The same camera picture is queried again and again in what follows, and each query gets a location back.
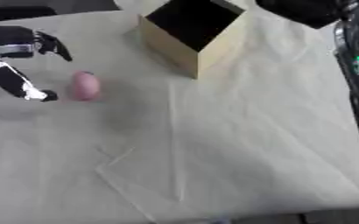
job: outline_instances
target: ball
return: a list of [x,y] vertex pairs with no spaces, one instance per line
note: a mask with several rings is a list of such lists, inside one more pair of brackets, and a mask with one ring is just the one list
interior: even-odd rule
[[92,73],[77,72],[72,78],[71,91],[76,101],[93,101],[101,92],[101,82]]

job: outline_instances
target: wooden box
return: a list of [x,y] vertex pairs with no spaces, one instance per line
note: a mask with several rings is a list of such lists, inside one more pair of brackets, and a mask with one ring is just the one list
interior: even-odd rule
[[224,0],[172,0],[139,17],[144,42],[199,78],[243,40],[245,11]]

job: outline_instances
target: white cloth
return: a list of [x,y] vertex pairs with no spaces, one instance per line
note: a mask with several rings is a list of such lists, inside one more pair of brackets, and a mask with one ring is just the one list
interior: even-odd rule
[[[246,41],[201,80],[145,48],[130,11],[3,23],[59,37],[74,62],[10,60],[61,101],[0,89],[0,223],[359,206],[359,134],[333,42],[254,6],[248,18]],[[102,80],[99,101],[67,100],[76,70]]]

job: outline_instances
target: floor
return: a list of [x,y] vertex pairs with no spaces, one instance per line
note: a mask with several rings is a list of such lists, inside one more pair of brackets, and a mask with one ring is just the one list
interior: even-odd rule
[[49,6],[58,14],[118,10],[114,0],[0,0],[0,6]]
[[240,219],[233,224],[359,224],[359,209]]

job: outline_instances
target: tablecloth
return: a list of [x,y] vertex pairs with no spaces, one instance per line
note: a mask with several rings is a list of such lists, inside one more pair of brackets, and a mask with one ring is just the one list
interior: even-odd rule
[[[249,4],[246,33],[200,80],[145,47],[137,11],[3,22],[74,56],[9,60],[50,103],[0,89],[0,223],[133,223],[359,206],[359,134],[323,32]],[[72,73],[102,81],[67,97]]]

